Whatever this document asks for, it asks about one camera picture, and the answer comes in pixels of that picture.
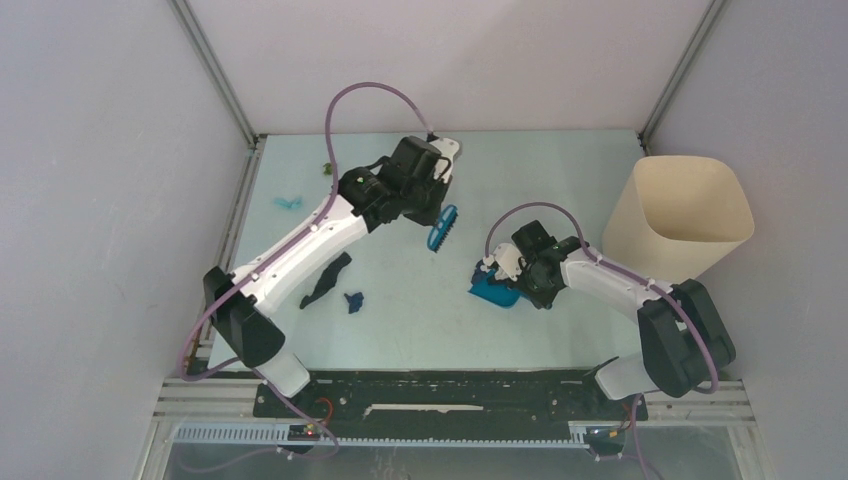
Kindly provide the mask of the blue dustpan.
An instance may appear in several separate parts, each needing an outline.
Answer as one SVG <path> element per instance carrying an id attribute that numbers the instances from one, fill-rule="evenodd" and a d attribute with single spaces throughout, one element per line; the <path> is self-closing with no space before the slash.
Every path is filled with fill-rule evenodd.
<path id="1" fill-rule="evenodd" d="M 468 293 L 501 308 L 512 308 L 522 297 L 519 291 L 509 287 L 508 280 L 496 281 L 492 274 L 474 285 L 470 279 Z"/>

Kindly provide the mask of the blue hand brush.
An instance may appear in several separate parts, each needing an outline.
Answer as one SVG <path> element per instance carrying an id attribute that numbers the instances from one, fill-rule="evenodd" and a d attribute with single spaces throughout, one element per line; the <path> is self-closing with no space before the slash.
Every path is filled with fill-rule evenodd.
<path id="1" fill-rule="evenodd" d="M 431 252 L 437 253 L 440 250 L 457 218 L 456 205 L 449 204 L 441 210 L 427 238 L 427 248 Z"/>

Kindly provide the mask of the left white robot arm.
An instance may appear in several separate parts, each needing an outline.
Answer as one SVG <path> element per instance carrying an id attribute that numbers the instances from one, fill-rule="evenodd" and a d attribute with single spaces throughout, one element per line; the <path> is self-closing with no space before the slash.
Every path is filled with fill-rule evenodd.
<path id="1" fill-rule="evenodd" d="M 263 254 L 204 276 L 211 326 L 239 362 L 274 386 L 290 415 L 311 412 L 316 390 L 272 315 L 305 279 L 376 228 L 399 217 L 436 225 L 461 150 L 446 137 L 404 137 L 391 155 L 344 173 L 319 208 Z"/>

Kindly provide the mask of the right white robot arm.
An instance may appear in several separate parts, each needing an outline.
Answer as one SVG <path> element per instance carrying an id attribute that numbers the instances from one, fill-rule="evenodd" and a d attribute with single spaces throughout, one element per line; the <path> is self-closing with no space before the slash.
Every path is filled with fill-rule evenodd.
<path id="1" fill-rule="evenodd" d="M 575 236 L 558 240 L 534 220 L 511 236 L 512 259 L 503 270 L 510 288 L 538 309 L 552 307 L 570 288 L 582 291 L 632 320 L 640 350 L 598 365 L 593 383 L 581 392 L 585 411 L 606 418 L 622 399 L 659 390 L 673 398 L 707 391 L 719 370 L 732 363 L 736 348 L 706 287 L 637 280 Z"/>

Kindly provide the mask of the blue paper scrap near left arm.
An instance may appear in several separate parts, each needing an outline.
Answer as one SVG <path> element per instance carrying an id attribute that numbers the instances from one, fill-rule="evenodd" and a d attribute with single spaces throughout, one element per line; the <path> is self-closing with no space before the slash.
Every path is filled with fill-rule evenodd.
<path id="1" fill-rule="evenodd" d="M 347 312 L 349 314 L 359 312 L 364 304 L 364 294 L 362 292 L 345 293 L 344 298 L 348 305 Z"/>

